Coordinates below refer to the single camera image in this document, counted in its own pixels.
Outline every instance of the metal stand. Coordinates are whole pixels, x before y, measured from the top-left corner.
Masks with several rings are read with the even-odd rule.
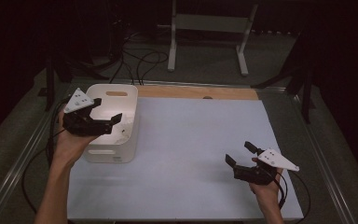
[[[243,40],[241,44],[237,46],[236,51],[238,56],[238,62],[240,64],[241,75],[247,76],[248,68],[246,66],[245,57],[243,56],[243,51],[245,49],[246,42],[248,41],[248,37],[251,32],[257,7],[257,4],[253,5],[249,18],[201,16],[176,13],[176,0],[172,0],[172,37],[170,56],[168,60],[168,71],[173,72],[175,70],[177,47],[177,42],[175,38],[176,30],[187,29],[201,31],[219,31],[243,34]]]

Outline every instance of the hand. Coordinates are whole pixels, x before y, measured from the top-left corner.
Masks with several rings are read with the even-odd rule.
[[[68,131],[64,131],[63,110],[59,114],[59,129],[57,146],[54,152],[53,162],[62,162],[63,165],[72,167],[80,158],[86,146],[98,136],[77,136]]]
[[[278,169],[277,171],[279,174],[282,173],[282,169]],[[275,176],[278,183],[280,181],[280,177],[280,175]],[[276,185],[276,183],[273,181],[271,181],[271,183],[268,185],[257,185],[254,183],[249,183],[249,187],[255,194],[258,206],[260,207],[261,212],[264,214],[267,223],[283,223],[281,209],[278,205],[279,187]]]

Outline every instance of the wrist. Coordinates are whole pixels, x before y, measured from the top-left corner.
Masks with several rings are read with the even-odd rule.
[[[58,169],[71,169],[75,164],[75,159],[72,159],[68,153],[56,150],[53,156],[51,166]]]
[[[66,160],[62,160],[59,157],[54,156],[54,159],[50,166],[50,171],[54,172],[64,172],[64,171],[71,171],[73,164]]]
[[[75,162],[81,157],[83,150],[83,147],[78,146],[57,146],[54,152],[53,162],[72,168]]]
[[[260,206],[268,224],[283,223],[281,209],[277,203],[270,203],[269,205]]]

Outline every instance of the wooden board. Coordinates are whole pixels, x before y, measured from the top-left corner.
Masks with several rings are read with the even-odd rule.
[[[252,89],[222,87],[182,87],[182,86],[136,86],[139,97],[169,97],[202,99],[212,97],[221,100],[258,100]]]

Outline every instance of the dark background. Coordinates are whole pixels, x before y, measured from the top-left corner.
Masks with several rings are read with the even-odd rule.
[[[45,67],[48,43],[53,41],[82,61],[90,61],[91,55],[106,54],[101,50],[105,49],[102,46],[86,41],[98,38],[102,45],[108,43],[108,39],[102,37],[109,34],[108,21],[101,16],[105,2],[76,2],[77,5],[73,0],[64,3],[52,0],[0,1],[0,123],[33,86],[34,76]],[[250,9],[242,1],[211,0],[202,4],[207,7],[200,7],[200,2],[203,3],[180,1],[178,11],[240,16]],[[171,1],[111,3],[116,6],[112,9],[116,14],[111,15],[111,20],[121,20],[122,31],[131,28],[153,35],[157,24],[171,23]],[[105,25],[97,29],[93,23]],[[268,31],[300,34],[286,62],[296,66],[310,61],[313,84],[320,88],[358,161],[358,1],[265,2],[257,10],[253,29],[258,35]]]

